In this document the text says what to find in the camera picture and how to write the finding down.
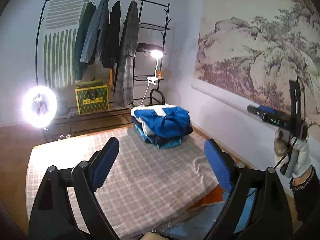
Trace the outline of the right forearm dark sleeve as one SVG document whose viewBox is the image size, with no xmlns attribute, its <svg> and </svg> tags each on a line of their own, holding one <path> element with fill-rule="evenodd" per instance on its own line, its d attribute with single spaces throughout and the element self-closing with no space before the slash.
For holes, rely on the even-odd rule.
<svg viewBox="0 0 320 240">
<path fill-rule="evenodd" d="M 298 220 L 306 223 L 319 206 L 319 179 L 313 165 L 299 178 L 292 178 L 293 192 Z"/>
</svg>

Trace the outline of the white gloved right hand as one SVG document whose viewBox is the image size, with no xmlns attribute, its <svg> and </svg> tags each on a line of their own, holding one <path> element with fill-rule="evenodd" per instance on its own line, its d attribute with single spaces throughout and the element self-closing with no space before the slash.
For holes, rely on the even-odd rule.
<svg viewBox="0 0 320 240">
<path fill-rule="evenodd" d="M 293 137 L 279 128 L 274 134 L 276 168 L 287 178 L 299 178 L 311 165 L 308 139 Z"/>
</svg>

